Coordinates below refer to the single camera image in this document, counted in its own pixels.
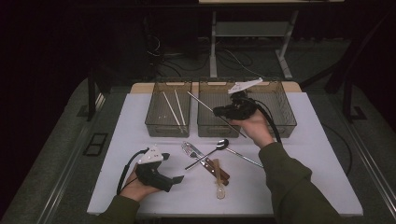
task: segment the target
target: white device part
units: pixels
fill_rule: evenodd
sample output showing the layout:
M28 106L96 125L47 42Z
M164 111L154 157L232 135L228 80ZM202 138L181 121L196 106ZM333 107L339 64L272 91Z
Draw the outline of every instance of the white device part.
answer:
M235 82L235 85L233 85L233 87L230 90L228 90L228 93L232 94L234 92L244 91L245 89L252 87L256 84L259 84L261 82L262 82L262 78L260 77L257 80L252 80L247 82Z
M158 149L157 145L150 147L148 149L148 152L146 152L145 155L143 155L142 158L140 158L140 160L137 163L145 164L145 163L151 163L151 162L155 162L155 161L163 161L163 154Z

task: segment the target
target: dark green sleeve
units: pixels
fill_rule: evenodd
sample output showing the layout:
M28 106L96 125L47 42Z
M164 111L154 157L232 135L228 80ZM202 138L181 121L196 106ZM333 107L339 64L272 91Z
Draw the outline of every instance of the dark green sleeve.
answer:
M133 224L139 207L137 201L116 195L107 210L92 224Z
M281 144L262 148L259 157L272 193L277 223L342 223L339 214L311 182L311 170L291 158Z

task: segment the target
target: floor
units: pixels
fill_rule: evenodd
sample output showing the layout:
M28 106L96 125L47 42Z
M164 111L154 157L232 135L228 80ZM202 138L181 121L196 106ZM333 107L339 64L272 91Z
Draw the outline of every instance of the floor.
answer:
M208 42L201 38L197 59L168 50L166 60L157 67L161 77L208 77ZM281 41L262 39L220 39L219 77L282 78L274 50ZM286 53L293 81L301 83L337 62L348 47L347 40L291 41ZM395 201L396 134L369 103L363 92L353 90L353 106L361 108L367 119L347 122L341 115L342 92L327 94L323 87L327 77L303 91L315 108L334 153L347 173L363 207L363 217L346 217L346 223L396 223ZM97 112L87 122L87 80L70 97L34 167L21 186L1 221L8 223L90 223L94 216L86 213L96 178L106 155L106 148L117 124L112 116L121 110L130 87L116 87L98 97ZM82 151L94 133L108 133L103 152L87 157ZM185 219L157 218L139 223L185 223ZM190 223L273 223L263 218L191 218Z

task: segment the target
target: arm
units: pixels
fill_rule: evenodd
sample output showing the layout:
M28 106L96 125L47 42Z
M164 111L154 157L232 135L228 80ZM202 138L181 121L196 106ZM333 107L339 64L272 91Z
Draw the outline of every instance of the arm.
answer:
M311 170L292 159L281 144L275 143L265 117L257 110L246 120L232 120L261 149L259 157L272 193L278 223L341 223L342 219L319 189L310 181Z
M120 195L114 196L107 210L99 215L92 224L133 224L137 210L140 207L139 202L151 193L160 191L140 182L134 170L126 180L126 185Z

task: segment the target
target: hand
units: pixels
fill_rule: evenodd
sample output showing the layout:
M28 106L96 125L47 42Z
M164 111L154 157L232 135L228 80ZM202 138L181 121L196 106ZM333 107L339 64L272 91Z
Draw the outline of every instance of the hand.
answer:
M137 202L141 202L144 198L146 198L149 194L161 191L160 189L156 189L152 186L144 185L140 180L137 178L136 173L136 165L132 170L132 173L129 175L128 179L126 180L126 186L121 191L120 195L133 199Z
M250 118L244 120L233 119L230 121L230 124L241 126L245 130L247 136L249 136L259 148L274 142L274 138L268 130L267 120L258 109Z

